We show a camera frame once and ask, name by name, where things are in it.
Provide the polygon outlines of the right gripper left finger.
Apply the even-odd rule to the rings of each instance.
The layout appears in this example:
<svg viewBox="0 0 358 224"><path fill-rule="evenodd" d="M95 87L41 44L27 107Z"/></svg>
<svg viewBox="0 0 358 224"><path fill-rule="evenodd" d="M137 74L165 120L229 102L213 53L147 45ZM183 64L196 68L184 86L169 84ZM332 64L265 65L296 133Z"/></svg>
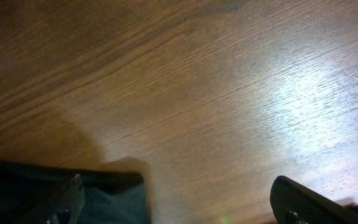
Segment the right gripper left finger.
<svg viewBox="0 0 358 224"><path fill-rule="evenodd" d="M76 174L26 201L14 223L76 223L84 203L83 182Z"/></svg>

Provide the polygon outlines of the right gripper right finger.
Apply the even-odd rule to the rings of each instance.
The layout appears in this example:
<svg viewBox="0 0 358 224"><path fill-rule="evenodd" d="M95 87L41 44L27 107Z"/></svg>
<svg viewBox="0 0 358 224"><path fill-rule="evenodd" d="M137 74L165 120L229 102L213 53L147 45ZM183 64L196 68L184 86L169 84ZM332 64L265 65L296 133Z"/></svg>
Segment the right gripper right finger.
<svg viewBox="0 0 358 224"><path fill-rule="evenodd" d="M277 223L358 224L358 204L342 206L284 175L272 184L270 205Z"/></svg>

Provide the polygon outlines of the dark green t-shirt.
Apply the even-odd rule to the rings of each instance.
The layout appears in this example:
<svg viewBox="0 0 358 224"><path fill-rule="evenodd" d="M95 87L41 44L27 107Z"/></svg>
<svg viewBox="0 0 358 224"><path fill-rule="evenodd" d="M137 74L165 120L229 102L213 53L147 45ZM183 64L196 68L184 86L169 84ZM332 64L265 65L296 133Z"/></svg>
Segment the dark green t-shirt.
<svg viewBox="0 0 358 224"><path fill-rule="evenodd" d="M26 201L76 174L85 203L76 223L149 223L144 178L138 172L98 172L0 162L0 223L14 223Z"/></svg>

